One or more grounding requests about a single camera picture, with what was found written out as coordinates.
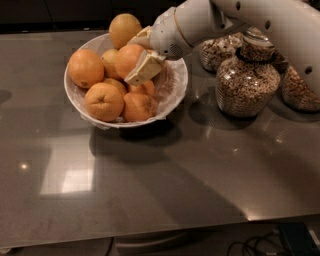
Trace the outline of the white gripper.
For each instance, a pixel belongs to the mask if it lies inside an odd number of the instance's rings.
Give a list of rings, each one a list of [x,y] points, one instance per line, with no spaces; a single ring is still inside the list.
[[[141,53],[135,67],[124,79],[126,83],[141,85],[161,72],[166,58],[178,60],[193,50],[181,32],[176,10],[176,7],[169,8],[156,19],[152,28],[146,26],[128,41],[128,45],[137,44],[155,51]]]

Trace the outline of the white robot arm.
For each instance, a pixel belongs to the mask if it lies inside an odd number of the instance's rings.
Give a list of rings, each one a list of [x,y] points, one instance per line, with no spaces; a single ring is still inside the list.
[[[186,0],[131,40],[153,52],[143,52],[125,80],[141,84],[160,72],[164,60],[178,60],[207,39],[251,26],[320,94],[320,14],[302,0]]]

